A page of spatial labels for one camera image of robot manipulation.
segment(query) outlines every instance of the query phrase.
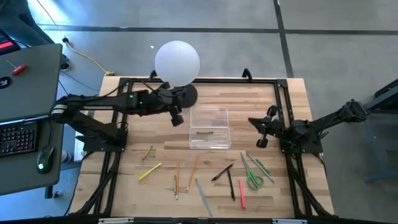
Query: gray pen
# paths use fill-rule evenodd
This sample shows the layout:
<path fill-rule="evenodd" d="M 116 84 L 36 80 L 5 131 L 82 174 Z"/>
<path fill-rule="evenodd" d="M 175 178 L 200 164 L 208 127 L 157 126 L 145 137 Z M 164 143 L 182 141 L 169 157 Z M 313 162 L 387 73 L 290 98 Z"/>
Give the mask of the gray pen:
<path fill-rule="evenodd" d="M 266 176 L 268 177 L 268 179 L 270 179 L 272 181 L 272 183 L 275 183 L 274 180 L 272 179 L 272 177 L 267 173 L 267 171 L 264 170 L 264 168 L 262 168 L 260 166 L 260 164 L 251 156 L 248 154 L 248 156 L 250 157 L 251 160 L 253 160 L 253 162 L 260 168 L 260 170 L 266 174 Z"/>
<path fill-rule="evenodd" d="M 201 197 L 202 197 L 203 201 L 204 201 L 205 204 L 206 204 L 206 208 L 207 208 L 207 210 L 209 211 L 210 216 L 213 217 L 213 214 L 212 214 L 211 209 L 210 209 L 210 206 L 209 206 L 209 202 L 207 201 L 207 199 L 206 199 L 206 197 L 205 197 L 205 194 L 203 193 L 203 191 L 202 191 L 202 189 L 201 189 L 201 187 L 200 187 L 199 180 L 198 180 L 197 178 L 195 178 L 195 182 L 197 183 L 199 192 L 200 192 L 200 194 L 201 194 Z"/>

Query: computer mouse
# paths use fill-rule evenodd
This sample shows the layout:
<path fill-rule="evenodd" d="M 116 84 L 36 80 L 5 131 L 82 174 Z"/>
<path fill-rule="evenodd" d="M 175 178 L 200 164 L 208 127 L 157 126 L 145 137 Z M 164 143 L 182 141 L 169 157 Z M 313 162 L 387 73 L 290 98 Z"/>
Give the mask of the computer mouse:
<path fill-rule="evenodd" d="M 51 171 L 54 159 L 54 147 L 45 146 L 37 154 L 36 168 L 40 174 L 46 174 Z"/>

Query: wooden table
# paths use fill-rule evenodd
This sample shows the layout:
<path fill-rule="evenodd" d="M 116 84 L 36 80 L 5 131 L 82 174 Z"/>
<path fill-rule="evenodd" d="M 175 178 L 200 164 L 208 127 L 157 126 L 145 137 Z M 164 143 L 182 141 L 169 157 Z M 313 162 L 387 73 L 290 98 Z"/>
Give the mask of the wooden table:
<path fill-rule="evenodd" d="M 119 78 L 105 77 L 99 95 L 115 89 Z M 303 79 L 289 78 L 287 81 L 295 119 L 311 119 Z M 275 104 L 272 85 L 253 83 L 194 85 L 198 90 L 198 105 L 228 108 L 231 148 L 229 150 L 189 149 L 189 109 L 182 113 L 185 122 L 175 128 L 168 113 L 146 117 L 129 116 L 127 119 L 129 138 L 126 151 L 122 153 L 111 215 L 113 217 L 208 217 L 209 214 L 194 180 L 189 192 L 185 192 L 195 157 L 199 154 L 195 178 L 201 183 L 214 217 L 293 218 L 285 157 L 280 152 L 279 142 L 269 137 L 267 148 L 257 148 L 256 141 L 260 134 L 248 122 L 248 117 L 261 118 L 268 107 Z M 159 84 L 151 83 L 150 86 L 155 88 Z M 134 83 L 133 90 L 144 88 L 144 85 Z M 111 121 L 112 113 L 112 111 L 96 111 L 95 118 L 108 123 Z M 142 162 L 141 158 L 151 146 L 154 147 L 153 150 Z M 257 192 L 252 191 L 246 183 L 246 171 L 240 152 L 250 153 L 260 159 L 269 169 L 275 183 L 269 181 L 259 169 L 255 169 L 256 166 L 248 158 L 250 167 L 265 180 L 263 188 Z M 81 208 L 97 187 L 103 157 L 104 153 L 96 152 L 83 161 L 71 212 Z M 180 195 L 179 199 L 175 200 L 173 182 L 177 161 L 180 161 Z M 140 175 L 160 162 L 163 163 L 160 168 L 142 181 L 138 181 Z M 216 182 L 210 182 L 231 163 L 234 163 L 231 176 L 236 195 L 235 202 L 231 199 L 226 174 Z M 328 183 L 321 162 L 313 155 L 304 154 L 303 164 L 308 188 L 324 208 L 333 213 Z M 242 179 L 244 183 L 247 206 L 245 210 L 241 208 L 238 179 Z M 104 191 L 102 209 L 106 204 L 107 195 L 108 187 Z M 302 205 L 301 191 L 298 191 L 298 195 Z"/>

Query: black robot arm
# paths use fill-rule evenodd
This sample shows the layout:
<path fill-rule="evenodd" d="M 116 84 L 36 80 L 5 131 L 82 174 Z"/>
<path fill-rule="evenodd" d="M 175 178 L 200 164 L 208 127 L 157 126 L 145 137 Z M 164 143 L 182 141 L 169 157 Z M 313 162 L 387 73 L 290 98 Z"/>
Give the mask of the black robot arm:
<path fill-rule="evenodd" d="M 55 103 L 51 118 L 58 123 L 69 124 L 82 133 L 78 139 L 85 143 L 84 150 L 123 151 L 127 139 L 126 129 L 118 128 L 114 123 L 104 124 L 80 111 L 113 110 L 139 116 L 169 112 L 173 126 L 178 126 L 183 123 L 179 115 L 179 93 L 168 88 L 169 84 L 164 83 L 152 92 L 140 90 L 118 96 L 64 96 Z"/>
<path fill-rule="evenodd" d="M 281 140 L 285 147 L 283 152 L 289 151 L 295 146 L 305 144 L 317 144 L 326 134 L 325 129 L 340 124 L 342 122 L 362 122 L 368 117 L 368 112 L 360 102 L 351 100 L 343 105 L 338 111 L 326 115 L 315 121 L 294 120 L 288 128 L 279 119 L 272 119 L 277 112 L 276 106 L 268 109 L 265 118 L 249 118 L 249 122 L 262 134 L 257 142 L 257 147 L 267 147 L 267 135 L 272 135 Z"/>

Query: green scissors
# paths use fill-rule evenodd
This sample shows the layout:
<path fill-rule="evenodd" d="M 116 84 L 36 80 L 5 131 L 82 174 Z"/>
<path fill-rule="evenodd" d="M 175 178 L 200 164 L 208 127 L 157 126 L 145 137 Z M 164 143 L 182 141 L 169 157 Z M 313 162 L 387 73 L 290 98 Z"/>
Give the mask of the green scissors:
<path fill-rule="evenodd" d="M 248 182 L 248 186 L 252 190 L 258 190 L 259 187 L 264 184 L 264 179 L 261 176 L 257 175 L 255 172 L 253 172 L 253 170 L 250 169 L 248 163 L 244 159 L 242 152 L 241 152 L 241 157 L 242 157 L 243 165 L 246 168 L 246 173 L 248 175 L 248 178 L 246 179 L 246 181 Z"/>

